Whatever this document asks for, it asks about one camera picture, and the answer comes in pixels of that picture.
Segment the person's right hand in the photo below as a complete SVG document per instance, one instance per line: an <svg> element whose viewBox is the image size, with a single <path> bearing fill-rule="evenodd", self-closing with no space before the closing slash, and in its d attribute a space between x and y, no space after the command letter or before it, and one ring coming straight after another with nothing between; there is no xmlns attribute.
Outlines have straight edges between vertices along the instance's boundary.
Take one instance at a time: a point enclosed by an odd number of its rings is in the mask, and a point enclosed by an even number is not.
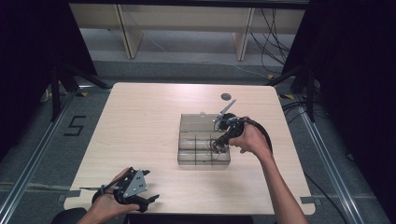
<svg viewBox="0 0 396 224"><path fill-rule="evenodd" d="M244 132L239 137L231 138L229 144L230 146L241 147L241 153L248 151L256 156L261 152L270 152L262 132L249 123L245 123Z"/></svg>

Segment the cable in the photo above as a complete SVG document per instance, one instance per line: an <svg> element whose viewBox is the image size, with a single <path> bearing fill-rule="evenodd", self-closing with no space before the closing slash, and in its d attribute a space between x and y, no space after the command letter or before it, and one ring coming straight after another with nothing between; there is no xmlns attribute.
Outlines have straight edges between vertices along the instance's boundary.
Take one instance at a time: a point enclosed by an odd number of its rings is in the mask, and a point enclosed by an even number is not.
<svg viewBox="0 0 396 224"><path fill-rule="evenodd" d="M335 210L337 210L341 219L343 219L344 223L347 224L347 219L344 216L344 214L341 212L340 208L338 208L337 204L335 204L335 202L329 197L329 195L327 195L326 192L305 171L304 171L304 175L306 176L307 179L309 179L311 181L312 184L315 185L315 187L318 188L318 190L320 190L320 192L327 198L327 200L329 200L329 202L332 204L332 206L335 208Z"/></svg>

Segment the light wood tabletop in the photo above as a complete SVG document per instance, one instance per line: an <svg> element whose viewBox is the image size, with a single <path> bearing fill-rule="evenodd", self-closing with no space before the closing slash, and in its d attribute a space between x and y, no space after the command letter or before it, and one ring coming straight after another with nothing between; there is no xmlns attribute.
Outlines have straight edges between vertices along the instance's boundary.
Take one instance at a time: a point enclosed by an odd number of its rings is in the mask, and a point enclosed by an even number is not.
<svg viewBox="0 0 396 224"><path fill-rule="evenodd" d="M306 215L312 203L301 203L310 191L273 87L202 84L117 83L73 182L71 190L100 187L126 167L150 170L148 191L139 196L160 198L146 213L158 214L273 214L268 188L258 159L231 147L227 167L180 166L177 150L181 114L228 112L250 116L269 133L279 171ZM91 206L95 191L82 190L67 198L64 208Z"/></svg>

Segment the forearm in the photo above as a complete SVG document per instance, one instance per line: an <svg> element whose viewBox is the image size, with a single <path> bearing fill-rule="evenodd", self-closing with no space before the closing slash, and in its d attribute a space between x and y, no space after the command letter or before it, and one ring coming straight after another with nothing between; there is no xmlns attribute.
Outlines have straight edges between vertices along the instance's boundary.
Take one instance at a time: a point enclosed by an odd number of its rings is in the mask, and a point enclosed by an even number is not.
<svg viewBox="0 0 396 224"><path fill-rule="evenodd" d="M262 164L277 223L308 223L300 205L297 204L278 171L274 157L269 150L263 150L256 156Z"/></svg>

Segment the metal frame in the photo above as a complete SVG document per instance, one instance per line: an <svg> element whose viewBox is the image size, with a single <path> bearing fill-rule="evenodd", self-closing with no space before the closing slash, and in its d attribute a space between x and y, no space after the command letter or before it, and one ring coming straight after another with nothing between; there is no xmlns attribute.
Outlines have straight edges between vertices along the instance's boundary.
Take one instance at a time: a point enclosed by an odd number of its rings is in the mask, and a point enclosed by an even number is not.
<svg viewBox="0 0 396 224"><path fill-rule="evenodd" d="M71 92L69 93L69 95L66 95L59 116L57 117L57 119L49 124L49 127L47 128L44 136L41 138L38 146L35 148L35 152L33 153L30 160L27 162L20 177L12 187L10 193L1 204L0 223L7 224L9 222L9 219L14 213L18 203L21 200L21 197L23 196L23 193L27 188L27 185L35 174L35 171L37 170L38 165L42 161L50 145L50 142L56 134L56 131L64 118L64 113L70 106L70 103L73 101L75 94L75 92Z"/></svg>
<svg viewBox="0 0 396 224"><path fill-rule="evenodd" d="M297 101L302 101L302 97L300 95L296 95ZM323 139L320 136L320 133L317 129L315 122L311 122L310 118L306 115L305 111L302 107L299 107L300 112L303 114L303 120L306 125L306 129L314 141L315 147L318 151L318 154L323 162L323 165L329 175L330 180L332 181L332 186L334 187L341 204L344 206L344 210L346 211L346 215L351 223L362 224L364 223L361 213L358 209L358 206L355 203L347 184L345 183L343 177L341 177L340 172L335 166L334 161L332 160L332 156L329 153L329 150L326 148L326 145L323 142Z"/></svg>

